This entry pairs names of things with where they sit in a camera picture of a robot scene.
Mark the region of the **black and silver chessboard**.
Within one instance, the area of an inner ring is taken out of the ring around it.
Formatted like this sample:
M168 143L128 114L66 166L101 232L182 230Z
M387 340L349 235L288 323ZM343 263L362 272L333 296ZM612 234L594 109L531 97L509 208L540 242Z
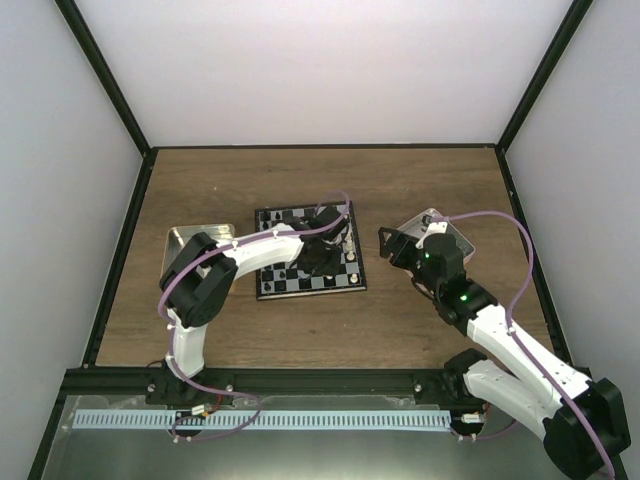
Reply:
M272 212L280 212L280 220L272 219ZM339 245L342 249L339 273L330 276L311 276L297 267L297 257L292 261L279 261L256 271L256 298L268 300L275 298L302 297L345 291L358 291L367 288L362 252L359 244L354 206L344 200L327 202L319 205L302 205L293 207L267 207L257 209L254 214L257 232L267 231L284 223L293 226L297 231L319 229L328 225L330 228L305 238L320 238L327 243ZM354 250L346 250L345 239L351 236ZM286 271L286 279L278 278L279 272ZM359 282L352 284L350 276L357 274ZM263 283L272 282L273 291L263 291Z

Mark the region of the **gold metal tin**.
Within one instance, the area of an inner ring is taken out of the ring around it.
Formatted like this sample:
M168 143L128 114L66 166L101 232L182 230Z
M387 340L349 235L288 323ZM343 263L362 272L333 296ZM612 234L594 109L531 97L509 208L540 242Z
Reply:
M192 261L215 250L222 240L231 240L234 234L232 224L172 227L167 235L160 289L164 290Z

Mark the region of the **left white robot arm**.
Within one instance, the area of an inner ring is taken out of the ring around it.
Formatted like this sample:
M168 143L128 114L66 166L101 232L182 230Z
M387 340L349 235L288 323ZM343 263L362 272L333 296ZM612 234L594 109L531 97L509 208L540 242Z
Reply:
M194 235L166 269L158 313L167 321L165 362L173 373L170 393L181 403L204 392L207 325L221 312L237 279L277 263L294 263L317 273L336 273L340 260L333 239L347 226L350 205L327 205L313 215L292 217L250 235L215 240Z

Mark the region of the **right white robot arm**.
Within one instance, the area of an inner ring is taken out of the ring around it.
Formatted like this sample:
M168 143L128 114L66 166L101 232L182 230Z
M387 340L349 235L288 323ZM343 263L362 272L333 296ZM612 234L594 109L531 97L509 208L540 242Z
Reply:
M476 397L503 410L542 441L571 479L589 478L626 450L631 436L620 390L556 357L469 278L455 229L432 223L421 231L416 237L380 228L380 255L409 273L441 319L484 349L447 363L447 396L458 403Z

